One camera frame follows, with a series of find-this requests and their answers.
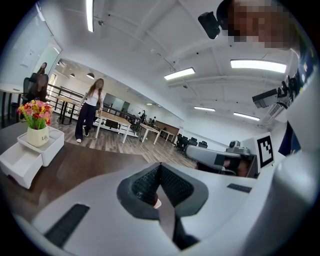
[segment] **black cap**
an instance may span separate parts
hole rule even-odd
[[[216,19],[223,30],[228,30],[228,8],[233,0],[223,0],[216,9]]]

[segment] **dark wood tabletop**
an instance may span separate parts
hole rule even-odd
[[[17,143],[27,131],[26,123],[0,130],[0,155]],[[142,155],[114,153],[64,142],[63,148],[48,167],[42,167],[30,189],[20,186],[0,171],[1,192],[11,210],[31,221],[46,205],[80,183],[103,174],[147,164]]]

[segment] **shoe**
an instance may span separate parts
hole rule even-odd
[[[86,137],[88,137],[88,136],[89,136],[89,132],[86,132],[86,129],[85,129],[84,127],[82,127],[82,129],[83,129],[83,131],[84,131],[84,135],[85,135]]]

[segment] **dark pants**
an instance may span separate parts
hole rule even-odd
[[[75,138],[83,139],[83,124],[85,124],[85,132],[88,133],[94,123],[94,119],[96,117],[96,106],[89,105],[84,103],[78,117],[78,121],[76,122],[75,127]]]

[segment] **qr code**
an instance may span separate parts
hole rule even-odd
[[[274,160],[274,152],[271,144],[271,137],[267,136],[257,141],[260,156],[260,168],[265,167],[267,164]]]

